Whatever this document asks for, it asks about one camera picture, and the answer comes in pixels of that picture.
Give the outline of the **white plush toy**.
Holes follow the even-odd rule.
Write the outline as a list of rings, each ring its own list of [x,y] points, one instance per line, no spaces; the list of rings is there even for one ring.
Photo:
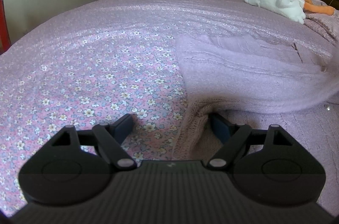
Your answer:
[[[304,0],[244,0],[252,6],[269,10],[291,21],[304,24],[306,15],[303,11]]]

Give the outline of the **pink floral bedspread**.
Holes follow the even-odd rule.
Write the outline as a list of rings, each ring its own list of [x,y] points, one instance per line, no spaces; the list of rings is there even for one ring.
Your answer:
[[[202,160],[173,157],[188,107],[176,40],[202,35],[338,51],[244,0],[99,0],[60,14],[1,55],[1,210],[25,206],[20,168],[66,125],[91,129],[130,114],[122,147],[135,161]]]

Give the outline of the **pink knitted cardigan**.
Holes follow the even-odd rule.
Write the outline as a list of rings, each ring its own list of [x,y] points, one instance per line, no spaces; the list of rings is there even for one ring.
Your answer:
[[[206,128],[220,112],[264,129],[279,124],[324,167],[320,205],[338,213],[338,51],[270,44],[250,36],[180,36],[176,57],[188,107],[174,159],[209,159],[220,147]]]

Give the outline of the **red object at left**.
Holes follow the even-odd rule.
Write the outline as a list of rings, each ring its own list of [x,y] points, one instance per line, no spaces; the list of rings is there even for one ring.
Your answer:
[[[11,41],[6,22],[5,6],[3,0],[0,0],[0,37],[1,37],[1,54],[9,50]]]

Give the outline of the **pink quilted blanket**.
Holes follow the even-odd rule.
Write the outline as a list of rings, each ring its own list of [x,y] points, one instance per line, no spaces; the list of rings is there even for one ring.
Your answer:
[[[332,15],[318,12],[304,11],[306,19],[304,25],[318,33],[334,46],[338,46],[338,10]]]

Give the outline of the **orange plush toy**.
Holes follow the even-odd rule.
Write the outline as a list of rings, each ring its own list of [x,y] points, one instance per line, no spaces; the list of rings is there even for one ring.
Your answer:
[[[317,6],[312,3],[312,0],[304,0],[303,9],[318,14],[332,15],[334,14],[335,8],[331,6]]]

